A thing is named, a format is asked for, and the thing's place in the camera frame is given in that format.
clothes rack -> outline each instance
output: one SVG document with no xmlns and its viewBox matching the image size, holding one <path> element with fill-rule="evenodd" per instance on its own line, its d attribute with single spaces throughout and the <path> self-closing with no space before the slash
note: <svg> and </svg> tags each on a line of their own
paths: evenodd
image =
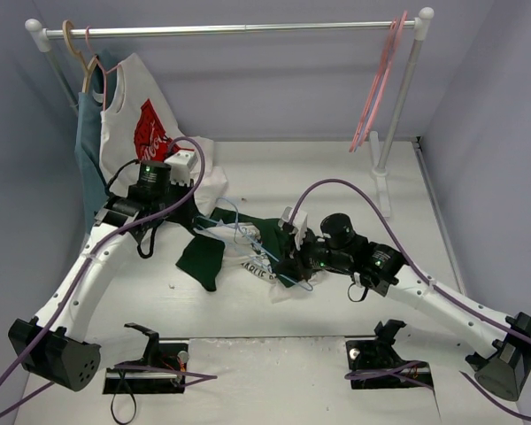
<svg viewBox="0 0 531 425">
<path fill-rule="evenodd" d="M 419 16 L 407 20 L 405 28 L 414 29 L 414 38 L 404 69 L 399 93 L 393 110 L 389 131 L 385 142 L 381 146 L 377 134 L 370 134 L 369 140 L 372 147 L 373 156 L 373 176 L 376 179 L 376 187 L 380 198 L 380 207 L 384 216 L 391 214 L 389 206 L 389 196 L 387 190 L 387 169 L 391 144 L 396 133 L 397 124 L 401 117 L 405 99 L 409 92 L 412 76 L 419 58 L 421 45 L 427 37 L 428 27 L 435 12 L 430 7 L 420 10 Z M 299 24 L 258 24 L 258 25 L 211 25 L 211 26 L 190 26 L 190 27 L 133 27 L 133 28 L 91 28 L 88 31 L 89 38 L 122 38 L 122 37 L 157 37 L 157 36 L 187 36 L 187 35 L 231 35 L 257 32 L 280 32 L 280 31 L 314 31 L 314 30 L 359 30 L 359 29 L 389 29 L 391 21 L 368 21 L 368 22 L 334 22 L 334 23 L 299 23 Z M 51 49 L 51 40 L 62 40 L 63 31 L 61 29 L 43 28 L 42 23 L 37 19 L 26 21 L 26 30 L 32 35 L 35 44 L 40 52 L 44 53 L 55 73 L 59 83 L 72 108 L 77 112 L 76 96 L 65 77 L 55 53 Z M 85 29 L 72 29 L 72 38 L 85 38 Z"/>
</svg>

wooden hanger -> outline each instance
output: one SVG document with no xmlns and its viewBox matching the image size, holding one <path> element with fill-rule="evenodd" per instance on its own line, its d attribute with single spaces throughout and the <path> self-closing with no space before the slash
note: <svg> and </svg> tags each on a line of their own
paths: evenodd
<svg viewBox="0 0 531 425">
<path fill-rule="evenodd" d="M 68 19 L 64 20 L 63 21 L 63 39 L 65 40 L 65 46 L 67 46 L 67 49 L 69 49 L 69 53 L 71 53 L 81 64 L 81 68 L 84 73 L 81 91 L 83 93 L 87 93 L 89 91 L 92 73 L 96 68 L 96 57 L 93 56 L 93 58 L 88 62 L 88 65 L 87 65 L 85 57 L 82 55 L 82 52 L 80 50 L 75 49 L 75 47 L 73 46 L 73 39 L 71 38 L 71 33 L 70 33 L 72 29 L 74 29 L 73 23 Z"/>
</svg>

red logo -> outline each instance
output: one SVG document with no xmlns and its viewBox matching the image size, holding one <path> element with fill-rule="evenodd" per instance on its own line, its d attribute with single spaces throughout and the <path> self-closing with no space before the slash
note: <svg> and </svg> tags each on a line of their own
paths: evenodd
<svg viewBox="0 0 531 425">
<path fill-rule="evenodd" d="M 138 159 L 163 161 L 167 158 L 167 149 L 172 139 L 165 135 L 165 129 L 148 99 L 142 105 L 142 116 L 135 126 L 134 145 Z M 174 145 L 171 154 L 180 148 Z"/>
</svg>

white cloth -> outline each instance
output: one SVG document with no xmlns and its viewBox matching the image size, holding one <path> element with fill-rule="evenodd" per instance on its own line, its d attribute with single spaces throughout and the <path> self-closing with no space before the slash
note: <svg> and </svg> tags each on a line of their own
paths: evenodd
<svg viewBox="0 0 531 425">
<path fill-rule="evenodd" d="M 150 71 L 134 53 L 119 63 L 114 99 L 101 112 L 102 130 L 100 145 L 100 168 L 106 181 L 130 159 L 163 161 L 169 141 L 184 134 L 166 102 Z M 200 189 L 195 193 L 195 202 L 203 214 L 214 209 L 216 198 L 221 197 L 227 186 L 222 168 L 213 166 L 214 141 L 193 137 L 203 148 L 206 167 Z M 191 149 L 187 142 L 178 142 L 182 149 Z M 200 159 L 191 176 L 200 173 Z M 112 191 L 121 197 L 127 188 L 136 183 L 139 166 L 128 166 L 112 185 Z"/>
<path fill-rule="evenodd" d="M 258 228 L 251 223 L 239 223 L 242 230 L 236 231 L 233 224 L 218 225 L 214 228 L 207 228 L 205 231 L 195 230 L 204 236 L 214 237 L 225 243 L 224 255 L 222 257 L 222 268 L 243 267 L 259 279 L 270 283 L 269 298 L 272 303 L 280 303 L 291 298 L 299 298 L 305 292 L 303 288 L 293 286 L 286 288 L 283 283 L 272 272 L 270 260 L 265 252 L 254 246 L 249 236 L 254 241 L 259 242 L 260 234 Z M 311 286 L 320 283 L 322 273 L 316 273 L 308 281 Z"/>
</svg>

gray wall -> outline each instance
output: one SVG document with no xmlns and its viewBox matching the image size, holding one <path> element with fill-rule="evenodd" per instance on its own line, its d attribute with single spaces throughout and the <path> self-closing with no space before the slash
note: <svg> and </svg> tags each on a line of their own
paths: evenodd
<svg viewBox="0 0 531 425">
<path fill-rule="evenodd" d="M 24 29 L 35 15 L 31 2 L 0 0 L 0 373 L 15 357 L 9 327 L 50 297 L 82 238 L 76 119 Z M 0 410 L 26 379 L 19 369 L 4 385 Z"/>
<path fill-rule="evenodd" d="M 153 27 L 385 20 L 436 9 L 399 135 L 421 135 L 484 20 L 491 0 L 35 0 L 49 27 Z M 183 131 L 215 139 L 348 138 L 379 64 L 385 31 L 97 40 L 137 51 Z M 407 31 L 375 128 L 387 129 L 411 48 Z M 74 59 L 73 82 L 81 79 Z"/>
<path fill-rule="evenodd" d="M 422 146 L 470 294 L 531 314 L 531 1 L 496 0 Z"/>
</svg>

